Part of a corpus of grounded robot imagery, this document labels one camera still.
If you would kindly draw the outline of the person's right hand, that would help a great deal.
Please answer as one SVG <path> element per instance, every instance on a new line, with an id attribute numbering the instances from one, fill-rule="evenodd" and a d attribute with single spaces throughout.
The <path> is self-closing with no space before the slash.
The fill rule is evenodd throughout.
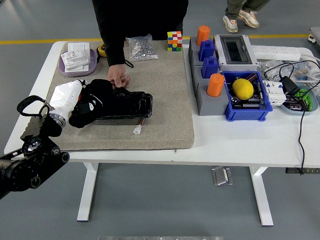
<path id="1" fill-rule="evenodd" d="M 109 67 L 106 80 L 111 82 L 113 88 L 126 87 L 131 78 L 126 75 L 126 65 L 116 64 Z"/>

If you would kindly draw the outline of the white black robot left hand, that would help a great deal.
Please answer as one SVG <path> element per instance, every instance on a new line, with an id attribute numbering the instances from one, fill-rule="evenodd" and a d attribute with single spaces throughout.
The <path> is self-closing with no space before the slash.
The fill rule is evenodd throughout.
<path id="1" fill-rule="evenodd" d="M 84 79 L 77 79 L 55 87 L 50 99 L 50 116 L 56 120 L 67 122 L 69 113 L 74 110 L 83 86 L 87 85 Z"/>

